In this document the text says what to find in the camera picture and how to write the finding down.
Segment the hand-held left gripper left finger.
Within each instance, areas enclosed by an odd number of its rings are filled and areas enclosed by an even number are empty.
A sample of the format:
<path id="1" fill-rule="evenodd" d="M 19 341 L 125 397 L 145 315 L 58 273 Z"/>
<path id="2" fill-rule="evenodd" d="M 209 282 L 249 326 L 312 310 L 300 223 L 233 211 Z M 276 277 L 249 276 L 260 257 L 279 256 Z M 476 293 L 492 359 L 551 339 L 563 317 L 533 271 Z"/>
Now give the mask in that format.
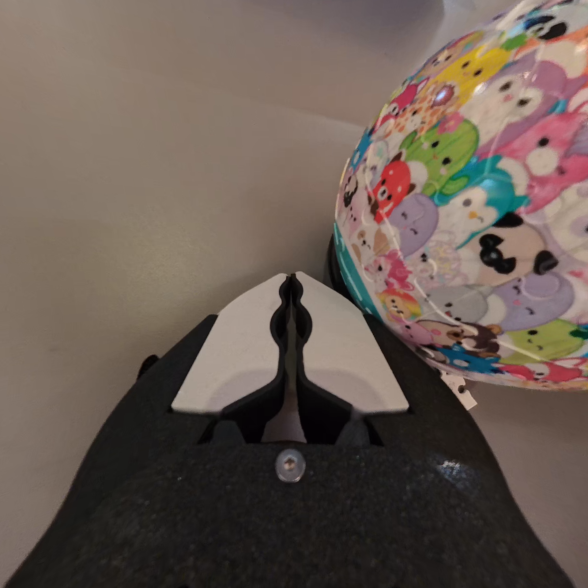
<path id="1" fill-rule="evenodd" d="M 175 413 L 237 424 L 259 443 L 283 407 L 291 278 L 279 273 L 246 291 L 216 316 L 175 396 Z"/>

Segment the colourful puzzle ball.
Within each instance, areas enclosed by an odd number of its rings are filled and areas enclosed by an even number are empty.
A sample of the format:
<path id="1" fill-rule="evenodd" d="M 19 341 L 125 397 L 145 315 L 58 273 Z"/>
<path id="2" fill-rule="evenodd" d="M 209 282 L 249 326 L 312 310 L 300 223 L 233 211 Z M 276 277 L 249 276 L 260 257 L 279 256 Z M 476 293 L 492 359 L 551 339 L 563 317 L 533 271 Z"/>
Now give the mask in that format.
<path id="1" fill-rule="evenodd" d="M 437 369 L 587 392 L 587 1 L 519 1 L 415 69 L 334 234 L 357 306 Z"/>

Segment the white puzzle piece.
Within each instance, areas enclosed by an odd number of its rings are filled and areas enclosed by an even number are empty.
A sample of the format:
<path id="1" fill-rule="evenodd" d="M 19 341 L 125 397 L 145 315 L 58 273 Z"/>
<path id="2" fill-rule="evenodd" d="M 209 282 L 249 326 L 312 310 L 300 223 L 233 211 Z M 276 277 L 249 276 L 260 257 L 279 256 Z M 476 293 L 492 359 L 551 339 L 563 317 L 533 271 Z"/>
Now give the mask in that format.
<path id="1" fill-rule="evenodd" d="M 462 406 L 467 410 L 472 410 L 477 406 L 477 401 L 473 398 L 466 386 L 466 380 L 447 371 L 440 371 L 440 377 L 443 382 L 451 389 Z"/>

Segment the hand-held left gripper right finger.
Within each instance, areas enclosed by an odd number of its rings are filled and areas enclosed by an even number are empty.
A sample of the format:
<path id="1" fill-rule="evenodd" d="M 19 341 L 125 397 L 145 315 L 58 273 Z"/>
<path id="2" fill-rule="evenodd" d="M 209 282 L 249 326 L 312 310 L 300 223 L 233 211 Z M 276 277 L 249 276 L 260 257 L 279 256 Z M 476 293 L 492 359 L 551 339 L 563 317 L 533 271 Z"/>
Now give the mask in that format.
<path id="1" fill-rule="evenodd" d="M 291 278 L 306 442 L 333 445 L 351 421 L 406 413 L 408 400 L 360 309 L 303 272 Z"/>

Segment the black ball stand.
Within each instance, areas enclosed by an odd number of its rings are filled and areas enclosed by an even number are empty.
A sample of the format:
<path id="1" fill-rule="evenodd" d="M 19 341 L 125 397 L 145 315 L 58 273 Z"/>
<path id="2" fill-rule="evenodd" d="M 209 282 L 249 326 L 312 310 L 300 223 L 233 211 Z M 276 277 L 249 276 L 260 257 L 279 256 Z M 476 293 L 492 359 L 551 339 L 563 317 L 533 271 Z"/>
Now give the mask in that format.
<path id="1" fill-rule="evenodd" d="M 339 263 L 335 234 L 332 233 L 327 247 L 323 281 L 328 287 L 357 306 L 353 290 L 354 284 L 352 281 L 349 281 L 349 276 L 344 269 Z"/>

